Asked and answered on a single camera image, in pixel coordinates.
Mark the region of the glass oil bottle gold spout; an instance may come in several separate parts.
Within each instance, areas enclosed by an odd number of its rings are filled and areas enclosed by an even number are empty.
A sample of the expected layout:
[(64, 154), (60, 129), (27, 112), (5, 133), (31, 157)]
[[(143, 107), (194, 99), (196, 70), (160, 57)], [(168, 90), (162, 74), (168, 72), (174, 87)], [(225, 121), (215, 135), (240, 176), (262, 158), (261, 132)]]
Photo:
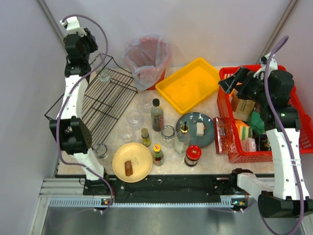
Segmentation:
[(179, 132), (177, 133), (177, 138), (175, 140), (175, 151), (179, 155), (183, 155), (191, 140), (191, 136), (189, 133), (189, 126), (185, 121), (184, 124), (181, 125)]

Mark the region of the red lid chili jar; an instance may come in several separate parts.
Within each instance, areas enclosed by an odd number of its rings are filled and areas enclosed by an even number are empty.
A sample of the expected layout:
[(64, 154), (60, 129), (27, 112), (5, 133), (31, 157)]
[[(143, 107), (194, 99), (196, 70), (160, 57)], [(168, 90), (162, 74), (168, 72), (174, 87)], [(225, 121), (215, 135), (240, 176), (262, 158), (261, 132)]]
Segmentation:
[(197, 145), (191, 145), (187, 148), (185, 153), (184, 162), (187, 166), (196, 166), (202, 155), (201, 148)]

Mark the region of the dark sauce bottle black cap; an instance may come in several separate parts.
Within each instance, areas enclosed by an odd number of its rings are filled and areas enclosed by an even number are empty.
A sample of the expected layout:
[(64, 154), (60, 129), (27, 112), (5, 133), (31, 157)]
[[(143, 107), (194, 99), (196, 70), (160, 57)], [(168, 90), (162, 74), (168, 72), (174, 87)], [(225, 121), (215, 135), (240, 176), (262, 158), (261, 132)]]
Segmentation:
[(153, 130), (159, 132), (164, 126), (164, 111), (160, 106), (160, 101), (158, 98), (154, 98), (152, 104), (153, 106), (150, 111), (152, 128)]

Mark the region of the sauce bottle yellow cap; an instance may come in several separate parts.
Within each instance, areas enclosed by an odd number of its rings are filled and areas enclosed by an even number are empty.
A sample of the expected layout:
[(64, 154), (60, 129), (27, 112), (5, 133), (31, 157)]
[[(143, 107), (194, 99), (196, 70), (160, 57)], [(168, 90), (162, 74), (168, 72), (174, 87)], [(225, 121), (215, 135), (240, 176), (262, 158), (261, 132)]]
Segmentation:
[(153, 163), (156, 166), (161, 166), (164, 164), (164, 154), (160, 144), (155, 144), (153, 146)]

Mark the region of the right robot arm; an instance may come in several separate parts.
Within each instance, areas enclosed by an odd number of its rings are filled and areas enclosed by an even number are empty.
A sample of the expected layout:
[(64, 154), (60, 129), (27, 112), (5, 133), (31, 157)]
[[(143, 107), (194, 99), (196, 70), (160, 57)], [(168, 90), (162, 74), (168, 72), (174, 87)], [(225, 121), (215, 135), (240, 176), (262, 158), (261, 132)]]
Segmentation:
[[(269, 73), (264, 80), (264, 68), (257, 65), (222, 68), (219, 72), (218, 109), (224, 120), (228, 143), (228, 157), (232, 163), (266, 162), (274, 165), (274, 184), (267, 185), (252, 171), (235, 169), (231, 181), (258, 203), (265, 218), (299, 218), (311, 215), (313, 201), (303, 179), (300, 154), (312, 153), (312, 147), (302, 142), (304, 135), (313, 142), (313, 127), (305, 121), (304, 110), (296, 95), (293, 76), (283, 66)], [(265, 124), (269, 152), (244, 152), (229, 96), (236, 91), (240, 99), (254, 101), (260, 106)]]

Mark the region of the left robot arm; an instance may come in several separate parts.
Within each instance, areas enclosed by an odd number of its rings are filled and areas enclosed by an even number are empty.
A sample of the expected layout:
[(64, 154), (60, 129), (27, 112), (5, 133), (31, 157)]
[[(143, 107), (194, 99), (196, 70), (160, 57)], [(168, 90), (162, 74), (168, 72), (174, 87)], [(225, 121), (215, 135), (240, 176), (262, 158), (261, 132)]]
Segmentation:
[(84, 170), (88, 180), (96, 181), (105, 176), (105, 169), (92, 150), (91, 131), (82, 121), (82, 106), (91, 74), (89, 56), (97, 51), (98, 45), (87, 28), (79, 26), (67, 32), (64, 38), (66, 89), (61, 109), (56, 119), (49, 122), (49, 128), (56, 140), (61, 162), (71, 164), (62, 156), (66, 152), (76, 160), (73, 165)]

